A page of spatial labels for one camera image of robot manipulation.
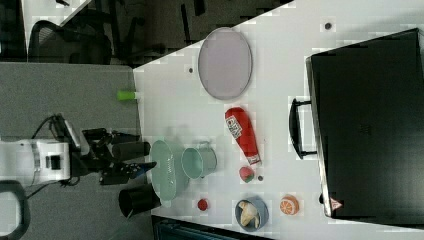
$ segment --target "small bowl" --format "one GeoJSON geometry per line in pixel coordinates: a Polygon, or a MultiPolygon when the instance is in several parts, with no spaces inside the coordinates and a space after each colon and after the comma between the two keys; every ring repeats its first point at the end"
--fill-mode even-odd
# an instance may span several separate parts
{"type": "Polygon", "coordinates": [[[266,207],[265,203],[259,197],[251,197],[251,198],[246,198],[245,200],[240,200],[236,205],[235,215],[236,215],[236,219],[237,219],[238,224],[246,232],[255,232],[258,229],[262,228],[268,222],[268,217],[269,217],[268,208],[266,207]],[[242,209],[238,206],[240,204],[240,202],[250,202],[258,210],[258,213],[259,213],[259,227],[258,228],[255,228],[255,219],[252,219],[249,222],[249,224],[246,225],[246,227],[241,225],[240,218],[241,218],[242,209]]]}

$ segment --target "black screw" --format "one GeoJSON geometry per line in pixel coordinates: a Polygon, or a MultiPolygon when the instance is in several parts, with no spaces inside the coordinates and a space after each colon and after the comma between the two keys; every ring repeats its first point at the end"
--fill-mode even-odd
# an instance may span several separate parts
{"type": "Polygon", "coordinates": [[[331,23],[326,23],[324,27],[326,30],[330,30],[333,27],[333,25],[331,23]]]}

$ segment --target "white table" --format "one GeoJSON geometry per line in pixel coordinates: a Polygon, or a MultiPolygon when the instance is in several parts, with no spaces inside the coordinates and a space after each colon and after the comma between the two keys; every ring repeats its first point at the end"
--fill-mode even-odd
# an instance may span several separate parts
{"type": "Polygon", "coordinates": [[[83,9],[91,0],[65,0],[69,6],[55,0],[21,0],[24,16],[25,42],[28,49],[31,30],[40,20],[50,21],[63,26],[69,19],[83,9]]]}
{"type": "MultiPolygon", "coordinates": [[[[191,180],[171,208],[156,208],[152,214],[245,233],[235,220],[235,205],[242,198],[259,195],[270,218],[254,235],[272,239],[421,239],[424,233],[419,230],[325,217],[318,202],[317,159],[297,157],[290,143],[288,116],[294,97],[308,99],[308,56],[423,24],[421,0],[296,0],[234,28],[244,34],[253,56],[251,83],[234,101],[216,100],[202,87],[196,67],[201,42],[135,69],[136,88],[144,93],[139,101],[143,136],[151,143],[164,137],[185,147],[210,140],[218,158],[214,174],[191,180]],[[327,22],[332,29],[324,29],[327,22]],[[247,161],[225,125],[224,113],[240,105],[253,119],[264,163],[258,170],[263,182],[245,184],[238,176],[247,161]],[[279,209],[287,193],[300,200],[297,216],[286,216],[279,209]],[[206,213],[196,208],[202,197],[211,202],[206,213]]],[[[312,150],[311,111],[302,108],[304,144],[306,150],[312,150]]]]}

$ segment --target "ketchup bottle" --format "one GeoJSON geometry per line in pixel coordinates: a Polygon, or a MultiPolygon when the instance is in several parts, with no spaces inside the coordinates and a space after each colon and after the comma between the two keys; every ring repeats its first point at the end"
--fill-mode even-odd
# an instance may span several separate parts
{"type": "Polygon", "coordinates": [[[247,113],[240,107],[230,108],[225,112],[225,121],[234,139],[243,150],[249,164],[260,164],[261,159],[256,147],[255,132],[247,113]]]}

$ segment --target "red lid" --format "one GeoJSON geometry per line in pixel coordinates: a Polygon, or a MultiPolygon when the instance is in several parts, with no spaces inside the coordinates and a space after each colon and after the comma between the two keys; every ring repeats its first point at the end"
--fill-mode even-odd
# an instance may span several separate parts
{"type": "Polygon", "coordinates": [[[208,209],[208,201],[206,201],[206,199],[200,199],[199,202],[197,203],[197,207],[201,211],[206,211],[206,209],[208,209]]]}

